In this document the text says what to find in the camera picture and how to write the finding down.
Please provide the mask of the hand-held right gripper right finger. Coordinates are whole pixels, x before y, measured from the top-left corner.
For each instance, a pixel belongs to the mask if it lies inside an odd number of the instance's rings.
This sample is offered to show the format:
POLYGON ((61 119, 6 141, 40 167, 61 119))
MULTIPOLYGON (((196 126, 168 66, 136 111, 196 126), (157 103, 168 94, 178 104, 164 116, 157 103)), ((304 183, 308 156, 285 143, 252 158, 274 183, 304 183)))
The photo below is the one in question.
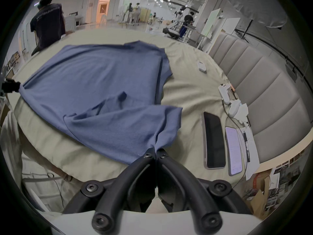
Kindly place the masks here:
POLYGON ((226 223, 220 211, 252 215, 229 182, 196 178, 164 149, 156 153, 158 195, 162 203, 169 212, 190 210, 197 232, 217 233, 226 223))

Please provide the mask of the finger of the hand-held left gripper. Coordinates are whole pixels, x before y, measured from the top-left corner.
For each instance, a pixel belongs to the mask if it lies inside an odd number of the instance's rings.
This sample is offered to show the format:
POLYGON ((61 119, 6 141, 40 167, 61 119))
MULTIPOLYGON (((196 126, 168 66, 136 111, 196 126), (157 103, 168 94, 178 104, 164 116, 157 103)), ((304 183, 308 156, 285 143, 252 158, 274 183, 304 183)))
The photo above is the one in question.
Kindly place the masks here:
POLYGON ((5 80, 4 82, 1 82, 1 92, 3 93, 19 92, 20 86, 21 86, 20 82, 16 82, 14 80, 5 80))

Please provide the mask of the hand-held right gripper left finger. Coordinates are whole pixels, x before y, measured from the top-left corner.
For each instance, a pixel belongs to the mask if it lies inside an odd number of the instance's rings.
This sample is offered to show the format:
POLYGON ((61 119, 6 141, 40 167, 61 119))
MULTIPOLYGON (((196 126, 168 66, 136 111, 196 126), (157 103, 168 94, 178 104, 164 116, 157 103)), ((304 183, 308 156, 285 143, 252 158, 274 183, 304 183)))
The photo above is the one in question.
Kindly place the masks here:
POLYGON ((112 234, 121 211, 145 213, 152 203, 157 186, 155 164, 155 150, 150 148, 116 178, 84 182, 62 213, 95 210, 92 228, 98 234, 112 234))

